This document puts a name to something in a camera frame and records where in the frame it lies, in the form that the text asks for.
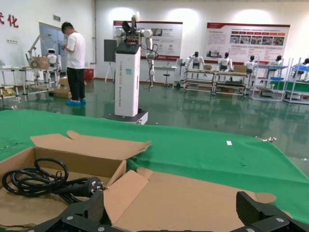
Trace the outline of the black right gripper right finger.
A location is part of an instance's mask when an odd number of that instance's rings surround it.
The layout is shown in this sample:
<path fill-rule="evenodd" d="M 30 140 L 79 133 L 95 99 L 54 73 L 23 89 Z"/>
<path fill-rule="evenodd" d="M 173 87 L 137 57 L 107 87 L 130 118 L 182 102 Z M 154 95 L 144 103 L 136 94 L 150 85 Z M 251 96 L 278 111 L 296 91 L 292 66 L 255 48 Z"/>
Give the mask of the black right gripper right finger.
<path fill-rule="evenodd" d="M 236 212 L 244 224 L 237 232 L 309 232 L 308 224 L 295 220 L 272 204 L 260 203 L 244 191 L 236 194 Z"/>

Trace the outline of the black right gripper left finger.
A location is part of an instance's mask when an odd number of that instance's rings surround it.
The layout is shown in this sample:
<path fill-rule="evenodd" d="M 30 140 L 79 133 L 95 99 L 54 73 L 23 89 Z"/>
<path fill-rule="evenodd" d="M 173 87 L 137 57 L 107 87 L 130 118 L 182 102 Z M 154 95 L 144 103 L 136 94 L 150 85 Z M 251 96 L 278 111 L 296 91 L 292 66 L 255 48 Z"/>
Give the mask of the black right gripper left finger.
<path fill-rule="evenodd" d="M 70 204 L 59 216 L 38 224 L 30 232 L 96 232 L 104 214 L 103 191 L 90 199 Z"/>

